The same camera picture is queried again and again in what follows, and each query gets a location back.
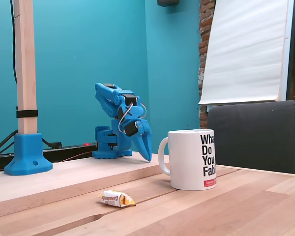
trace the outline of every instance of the white mug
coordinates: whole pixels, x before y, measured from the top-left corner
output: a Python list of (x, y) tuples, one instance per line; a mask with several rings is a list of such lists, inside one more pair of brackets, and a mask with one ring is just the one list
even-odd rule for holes
[[(170, 170), (164, 162), (168, 143)], [(168, 132), (158, 149), (162, 171), (171, 176), (171, 186), (181, 190), (205, 190), (216, 186), (214, 131), (211, 129)]]

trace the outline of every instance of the brick wall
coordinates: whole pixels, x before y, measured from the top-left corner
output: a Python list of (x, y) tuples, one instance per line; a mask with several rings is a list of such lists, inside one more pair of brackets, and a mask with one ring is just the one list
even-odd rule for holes
[[(199, 43), (200, 69), (199, 69), (199, 96), (202, 95), (202, 83), (207, 59), (207, 46), (210, 38), (211, 25), (214, 15), (215, 0), (200, 0), (200, 25), (199, 33), (201, 35), (201, 43)], [(200, 107), (199, 120), (200, 128), (207, 128), (206, 106)]]

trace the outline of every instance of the black strap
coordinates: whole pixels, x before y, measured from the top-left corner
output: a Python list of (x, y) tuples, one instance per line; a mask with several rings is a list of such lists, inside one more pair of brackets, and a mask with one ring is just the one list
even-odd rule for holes
[(38, 110), (22, 110), (16, 111), (16, 118), (37, 117)]

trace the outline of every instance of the orange wire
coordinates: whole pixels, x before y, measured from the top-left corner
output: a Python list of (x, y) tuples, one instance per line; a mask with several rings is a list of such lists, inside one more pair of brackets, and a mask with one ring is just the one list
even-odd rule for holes
[(63, 160), (63, 161), (60, 161), (60, 162), (68, 161), (68, 160), (71, 160), (71, 159), (73, 159), (73, 158), (75, 158), (75, 157), (82, 156), (82, 155), (84, 155), (84, 154), (88, 154), (88, 153), (92, 153), (92, 152), (91, 152), (91, 151), (84, 152), (84, 153), (81, 153), (81, 154), (76, 155), (76, 156), (72, 156), (72, 157), (70, 157), (70, 158), (68, 158), (68, 159), (65, 159), (65, 160)]

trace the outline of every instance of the caramel candy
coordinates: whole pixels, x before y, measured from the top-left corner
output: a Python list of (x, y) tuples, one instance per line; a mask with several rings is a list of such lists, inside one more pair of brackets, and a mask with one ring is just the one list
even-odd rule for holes
[(116, 190), (104, 191), (104, 193), (100, 194), (99, 197), (102, 199), (102, 203), (116, 207), (135, 205), (135, 202), (129, 195)]

